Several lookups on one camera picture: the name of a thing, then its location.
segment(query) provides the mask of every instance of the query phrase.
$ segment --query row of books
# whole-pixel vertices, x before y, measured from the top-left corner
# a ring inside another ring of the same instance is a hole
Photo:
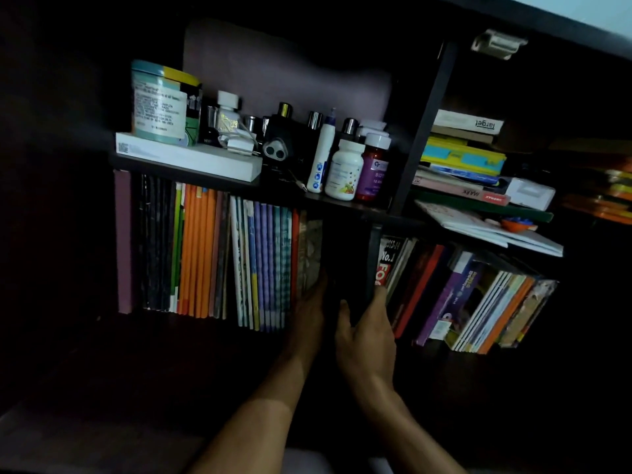
[[[382,242],[375,284],[387,287],[395,337],[419,346],[437,339],[469,353],[487,354],[494,343],[515,348],[557,287],[503,254],[415,238]]]
[[[305,211],[121,171],[115,191],[121,312],[138,284],[144,309],[271,332],[318,278],[322,220]]]

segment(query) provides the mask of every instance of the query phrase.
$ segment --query bookshelf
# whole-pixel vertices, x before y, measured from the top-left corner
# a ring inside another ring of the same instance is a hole
[[[398,16],[397,24],[385,22],[398,43],[380,37],[373,45],[389,54],[377,68],[394,79],[385,119],[400,124],[411,140],[397,165],[401,182],[389,187],[389,199],[382,204],[345,203],[305,195],[295,186],[271,187],[264,179],[241,183],[140,162],[112,154],[112,133],[129,128],[126,67],[135,57],[182,67],[189,13],[193,18],[214,16],[215,4],[195,0],[188,11],[174,10],[173,34],[141,46],[130,40],[135,39],[138,14],[151,18],[146,11],[151,8],[142,0],[128,0],[124,10],[106,4],[102,19],[71,18],[72,10],[60,14],[52,2],[12,3],[12,16],[3,24],[11,40],[3,47],[12,61],[3,89],[11,101],[6,112],[12,115],[12,136],[3,138],[6,156],[0,159],[10,247],[0,283],[5,304],[0,317],[0,412],[16,419],[12,407],[21,401],[20,412],[28,418],[24,426],[63,426],[69,443],[110,423],[107,438],[117,440],[112,452],[132,453],[130,457],[141,452],[135,451],[136,440],[120,436],[113,425],[150,426],[139,430],[149,439],[142,452],[165,446],[151,443],[156,431],[168,433],[177,444],[163,472],[184,469],[202,440],[216,432],[265,374],[280,339],[211,320],[202,325],[163,313],[116,314],[112,168],[318,210],[332,225],[348,221],[353,236],[339,249],[352,252],[364,274],[350,286],[358,293],[356,311],[361,311],[372,288],[383,232],[454,236],[423,218],[408,197],[407,179],[414,175],[429,120],[442,103],[476,105],[486,116],[519,115],[518,125],[528,127],[537,125],[544,112],[540,127],[554,135],[577,135],[575,130],[586,136],[629,137],[629,115],[620,112],[621,93],[626,93],[632,71],[629,41],[510,0],[420,0],[415,13]],[[349,53],[353,50],[322,50],[320,39],[305,29],[305,20],[273,23],[263,13],[252,18],[240,14],[240,19],[217,15],[245,27],[249,36],[265,33],[278,43],[298,44],[314,66],[367,68],[362,54]],[[343,19],[343,14],[327,16],[332,24]],[[362,32],[363,19],[357,19],[346,33],[349,39]],[[490,26],[529,38],[515,63],[502,65],[470,53],[471,39]],[[418,59],[410,59],[411,46]],[[560,61],[551,64],[556,57]],[[479,74],[469,76],[468,67]],[[535,75],[537,83],[529,84]],[[489,79],[501,81],[493,90],[486,85]],[[577,85],[565,83],[568,79]],[[17,109],[25,100],[30,109]],[[602,113],[617,114],[616,122],[608,126]],[[532,133],[516,130],[511,141],[519,148]],[[549,151],[539,154],[557,157]],[[528,256],[561,280],[561,290],[520,349],[480,357],[440,346],[399,346],[398,389],[421,423],[467,467],[590,471],[609,456],[609,422],[620,417],[618,406],[624,405],[620,378],[626,353],[621,339],[628,330],[624,314],[629,311],[630,231],[569,213],[556,213],[546,228],[565,245],[567,255],[562,260]],[[329,389],[336,380],[326,362],[304,393],[291,445],[327,447],[324,439],[332,436],[333,444],[346,446],[352,439],[361,452],[379,454],[344,392]],[[321,396],[336,399],[335,409],[324,410],[331,403],[320,402]],[[348,422],[332,434],[328,422],[339,414]],[[76,420],[82,420],[84,431],[77,430]],[[0,434],[7,434],[2,425]],[[42,462],[73,464],[72,446],[65,444],[56,451],[58,457]],[[30,447],[32,453],[49,451],[45,444]],[[146,460],[140,454],[136,459]],[[90,460],[80,461],[93,467]],[[0,470],[46,470],[43,465],[26,469],[4,462],[3,454]]]

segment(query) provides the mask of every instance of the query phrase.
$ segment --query white box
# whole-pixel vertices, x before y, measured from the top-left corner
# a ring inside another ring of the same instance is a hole
[[[448,110],[439,110],[434,122],[438,126],[477,131],[488,135],[498,135],[503,123],[505,122],[498,119],[481,118]]]
[[[129,133],[116,133],[116,152],[240,181],[253,181],[261,173],[263,163],[263,159],[258,156],[239,155],[214,146],[168,145]]]
[[[505,194],[510,197],[512,204],[546,211],[555,195],[555,189],[549,188],[549,186],[528,179],[501,177],[509,182]]]

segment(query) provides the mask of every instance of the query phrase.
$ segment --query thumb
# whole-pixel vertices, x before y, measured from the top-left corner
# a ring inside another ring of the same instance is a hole
[[[338,311],[338,326],[336,328],[336,337],[350,339],[352,336],[351,313],[347,301],[340,301],[340,310]]]

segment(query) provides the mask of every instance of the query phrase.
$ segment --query bottle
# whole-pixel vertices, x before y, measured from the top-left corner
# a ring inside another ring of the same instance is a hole
[[[228,92],[217,92],[217,118],[215,128],[220,133],[232,133],[239,128],[240,116],[236,111],[239,107],[239,96]]]
[[[312,163],[312,172],[305,183],[307,190],[312,193],[322,193],[322,176],[327,168],[327,160],[329,159],[329,151],[334,143],[336,135],[336,108],[331,109],[331,113],[325,118],[320,128],[320,136],[318,137],[318,145],[314,154],[314,163]]]
[[[386,150],[391,146],[391,138],[369,133],[365,144],[367,149],[362,155],[364,166],[359,176],[356,199],[373,201],[382,188],[386,168],[389,166],[389,162],[384,158]]]
[[[365,146],[340,140],[338,148],[331,158],[325,193],[335,199],[350,201],[358,188],[359,174],[364,166],[362,153]]]

